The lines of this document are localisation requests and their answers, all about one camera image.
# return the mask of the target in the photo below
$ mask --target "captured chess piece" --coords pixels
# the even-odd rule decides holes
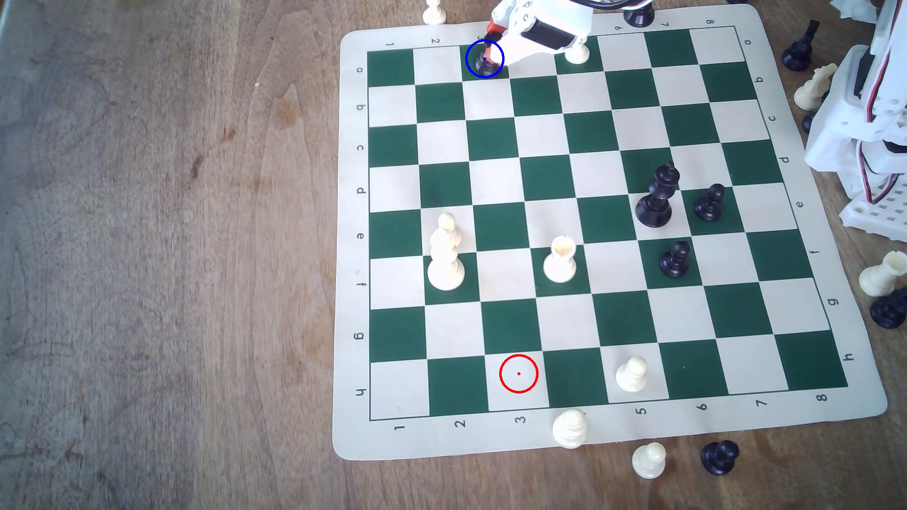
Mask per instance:
[[[643,225],[656,229],[664,227],[671,219],[671,204],[668,199],[674,196],[674,187],[680,182],[680,172],[674,162],[658,167],[655,179],[649,182],[649,194],[636,202],[636,217]]]
[[[709,443],[702,448],[699,458],[702,466],[715,476],[723,476],[734,469],[734,461],[740,455],[740,448],[734,441],[724,440],[720,443]]]

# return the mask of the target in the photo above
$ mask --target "blue circle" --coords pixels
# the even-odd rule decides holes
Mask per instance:
[[[501,67],[498,67],[497,71],[495,71],[493,74],[489,74],[488,76],[480,76],[475,71],[473,71],[472,67],[469,66],[469,52],[471,52],[473,50],[473,46],[481,43],[482,41],[488,41],[489,43],[497,46],[499,50],[501,50]],[[478,41],[470,44],[469,49],[466,50],[466,56],[463,59],[466,61],[466,69],[469,69],[469,72],[472,73],[473,76],[475,76],[476,78],[493,78],[493,77],[497,76],[498,73],[501,72],[501,69],[504,68],[504,51],[499,44],[495,43],[491,39],[479,39]]]

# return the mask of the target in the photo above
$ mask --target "white chess piece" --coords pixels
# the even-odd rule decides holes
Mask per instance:
[[[649,443],[640,446],[633,452],[633,471],[643,478],[656,478],[665,471],[665,451],[659,443]]]
[[[860,289],[873,298],[887,296],[894,290],[894,282],[904,274],[907,274],[907,255],[901,251],[889,251],[881,264],[860,273]]]
[[[567,236],[558,236],[551,242],[551,254],[545,257],[541,268],[554,283],[565,283],[576,274],[576,241]]]
[[[822,96],[832,86],[831,76],[837,70],[837,64],[828,64],[813,71],[813,77],[794,92],[794,103],[808,112],[818,110]]]
[[[564,51],[564,58],[571,64],[585,64],[589,60],[589,47],[586,46],[586,37],[581,37],[573,46]]]
[[[649,365],[639,356],[630,358],[628,362],[618,368],[616,379],[620,389],[628,393],[636,393],[646,386],[646,371]]]
[[[567,409],[551,426],[554,440],[565,448],[576,448],[586,440],[586,415],[579,409]]]
[[[422,21],[426,25],[440,25],[447,20],[447,13],[438,6],[441,0],[425,0],[425,3],[428,4],[428,8],[422,13]]]

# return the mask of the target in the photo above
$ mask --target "white square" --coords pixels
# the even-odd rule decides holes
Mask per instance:
[[[516,127],[516,146],[520,157],[570,153],[564,116],[560,113],[514,117],[513,124]]]
[[[712,118],[718,140],[727,142],[750,142],[768,138],[766,122],[762,119],[759,102],[755,99],[746,101],[725,101],[710,103]]]
[[[525,206],[530,248],[550,248],[558,236],[567,236],[582,244],[580,207],[576,199],[527,201]]]
[[[787,190],[780,182],[734,186],[734,198],[747,232],[796,228]]]
[[[636,203],[647,194],[648,193],[632,193],[629,196],[629,209],[630,214],[633,215],[633,228],[636,229],[636,239],[651,240],[689,236],[687,210],[684,208],[683,197],[679,191],[676,191],[674,196],[668,199],[668,203],[671,204],[671,219],[668,221],[667,225],[653,229],[640,223],[639,218],[636,217]]]
[[[413,50],[413,73],[415,84],[460,82],[463,75],[460,68],[460,48],[418,48]]]
[[[372,419],[428,416],[428,360],[372,363]]]
[[[680,172],[681,190],[704,190],[716,183],[731,185],[720,143],[671,147],[671,155]]]
[[[715,337],[703,287],[649,289],[649,305],[659,343]]]
[[[627,194],[627,178],[620,151],[571,154],[570,167],[577,197]]]
[[[511,358],[514,354],[528,356],[532,361],[522,356]],[[502,379],[504,384],[514,391],[523,391],[529,387],[532,389],[525,393],[513,393],[501,384]],[[535,409],[548,406],[545,358],[540,350],[485,356],[485,380],[488,387],[489,411]]]
[[[648,69],[649,47],[643,33],[600,35],[601,63],[605,71]]]
[[[785,370],[773,335],[719,338],[717,344],[728,393],[787,389]]]
[[[468,162],[466,121],[418,123],[419,164]]]
[[[603,112],[611,109],[605,73],[558,74],[564,113]]]
[[[759,287],[776,335],[828,329],[828,318],[813,279],[760,281]]]
[[[473,205],[523,201],[520,158],[469,162]]]
[[[541,350],[601,345],[591,294],[537,298],[535,306],[539,311]]]
[[[719,64],[743,60],[743,52],[740,51],[740,40],[737,38],[736,30],[732,26],[690,30],[689,38],[693,40],[696,61],[700,64]]]
[[[614,110],[614,131],[622,151],[669,147],[668,130],[660,106]]]
[[[706,83],[698,65],[654,67],[652,78],[658,91],[658,104],[662,106],[708,103]]]
[[[429,359],[484,355],[482,303],[427,305],[425,352]]]
[[[369,127],[415,124],[415,85],[369,87]]]
[[[419,211],[422,221],[422,254],[430,255],[432,253],[432,232],[438,228],[438,216],[442,212],[450,212],[453,215],[453,221],[456,228],[460,229],[460,244],[456,247],[460,253],[475,251],[475,219],[473,218],[473,206],[457,205],[453,207],[433,207],[431,209],[422,209]]]
[[[646,386],[637,393],[629,393],[618,386],[618,368],[630,358],[639,356],[646,360]],[[628,344],[601,348],[601,368],[605,372],[605,388],[608,403],[638,402],[640,400],[661,400],[668,398],[668,382],[661,365],[661,349],[658,344]]]
[[[422,257],[371,260],[372,309],[421,307],[425,304]]]
[[[703,285],[759,281],[744,232],[694,236],[693,253]]]
[[[479,271],[479,299],[504,301],[535,297],[532,253],[528,248],[479,251],[475,254]]]
[[[593,294],[646,289],[639,243],[634,240],[583,245]]]
[[[513,117],[510,80],[463,82],[463,108],[467,121]]]

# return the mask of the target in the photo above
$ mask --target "chess piece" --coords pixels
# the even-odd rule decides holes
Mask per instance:
[[[656,229],[665,226],[671,219],[671,204],[674,186],[680,182],[680,172],[674,162],[658,167],[655,178],[649,182],[649,194],[636,202],[636,217],[643,225]]]
[[[551,426],[554,440],[565,448],[573,449],[586,440],[586,415],[579,409],[567,409]]]
[[[871,266],[860,273],[860,289],[872,298],[887,296],[894,290],[894,282],[907,274],[907,255],[889,251],[878,266]]]
[[[649,480],[657,478],[665,471],[665,457],[667,456],[668,452],[660,443],[640,446],[633,452],[633,471]]]

